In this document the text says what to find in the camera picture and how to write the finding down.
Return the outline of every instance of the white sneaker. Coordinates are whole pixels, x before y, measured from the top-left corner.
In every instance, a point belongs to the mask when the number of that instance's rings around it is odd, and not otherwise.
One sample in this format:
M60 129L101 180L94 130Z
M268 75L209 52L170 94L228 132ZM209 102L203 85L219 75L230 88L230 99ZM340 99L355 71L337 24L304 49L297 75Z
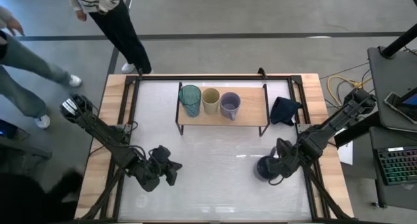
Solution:
M35 119L36 125L41 129L46 129L51 124L51 119L47 115Z
M135 69L135 65L134 64L124 64L122 67L122 73L124 74L129 74L133 71L133 69Z
M71 87L79 87L81 85L81 83L82 83L81 78L79 78L75 75L71 75L71 79L70 79L70 82L69 82L69 85Z

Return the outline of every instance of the hand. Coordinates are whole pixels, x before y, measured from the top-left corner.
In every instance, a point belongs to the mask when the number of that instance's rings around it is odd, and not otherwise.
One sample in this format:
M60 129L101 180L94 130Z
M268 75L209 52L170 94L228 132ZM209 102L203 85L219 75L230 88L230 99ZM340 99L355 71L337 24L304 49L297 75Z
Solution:
M78 10L76 11L77 14L77 18L81 21L86 21L87 20L87 15L82 11L82 10Z
M9 19L7 21L7 29L10 31L10 33L13 36L16 36L16 33L14 32L14 30L19 31L19 33L23 36L25 36L25 33L23 31L22 25L20 25L19 21L16 20L14 17L12 17L11 19Z

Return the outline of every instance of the keyboard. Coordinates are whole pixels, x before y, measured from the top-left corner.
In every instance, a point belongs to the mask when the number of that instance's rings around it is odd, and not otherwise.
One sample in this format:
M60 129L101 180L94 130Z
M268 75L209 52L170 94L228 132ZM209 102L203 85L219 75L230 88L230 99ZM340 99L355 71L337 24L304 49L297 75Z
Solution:
M377 150L385 185L417 183L417 146Z

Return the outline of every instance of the concrete floor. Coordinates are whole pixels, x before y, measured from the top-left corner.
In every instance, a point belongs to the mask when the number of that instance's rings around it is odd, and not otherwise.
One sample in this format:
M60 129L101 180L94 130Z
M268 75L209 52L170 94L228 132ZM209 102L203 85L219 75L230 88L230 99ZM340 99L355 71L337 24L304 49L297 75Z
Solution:
M75 92L99 105L113 46L107 40L84 40L102 35L91 18L76 19L67 0L0 0L9 8L35 41L22 42L46 60L84 80ZM406 31L417 21L412 0L132 0L130 15L138 34L217 34L217 33L356 33ZM55 36L45 41L40 36ZM157 74L313 72L321 77L367 62L366 49L386 46L395 37L339 38L260 38L260 39L177 39L144 40ZM417 48L412 42L410 48ZM118 56L115 73L125 62ZM368 65L340 75L360 81ZM41 77L8 68L10 75L45 100L51 116L50 129L36 128L0 96L0 119L28 131L27 142L53 151L36 178L50 188L71 167L84 170L91 137L60 116L59 104L67 90ZM339 80L332 83L333 91ZM326 99L326 78L322 79ZM372 84L366 85L371 90ZM349 92L342 85L341 95ZM355 216L366 221L412 223L417 212L389 207L375 210L376 200L370 180L346 176Z

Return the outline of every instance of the wooden table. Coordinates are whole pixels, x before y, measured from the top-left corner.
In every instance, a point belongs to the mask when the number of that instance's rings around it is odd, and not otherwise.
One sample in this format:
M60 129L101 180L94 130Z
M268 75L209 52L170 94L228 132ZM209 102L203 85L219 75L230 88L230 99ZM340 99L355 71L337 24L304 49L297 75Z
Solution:
M236 74L214 74L222 76L232 76ZM268 76L282 76L289 74L268 74ZM328 118L326 104L324 102L323 92L318 74L295 74L301 75L304 87L304 94L306 97L309 117L312 124L320 124ZM119 116L119 110L121 107L122 92L124 89L124 81L126 75L110 75L106 83L104 90L104 97L100 108L99 117L106 124L116 124ZM132 102L132 93L129 91L124 122L127 122L130 103ZM296 91L296 99L299 99L298 91ZM302 111L299 112L300 121L303 123L304 116ZM101 144L97 140L93 140L91 151L101 147ZM88 212L90 207L96 202L106 185L106 179L108 174L108 167L111 154L105 148L95 152L87 163L85 171L83 186L81 189L81 195L79 196L78 207L76 210L75 218L82 217ZM348 215L353 217L353 210L349 194L343 177L343 171L341 169L338 152L335 147L328 145L324 150L323 156L319 160L322 176L324 180L324 186L341 207L341 209ZM108 214L111 215L113 211L114 194L110 196L110 202L108 206ZM321 210L320 198L318 192L315 192L315 202L318 209L319 216L323 215Z

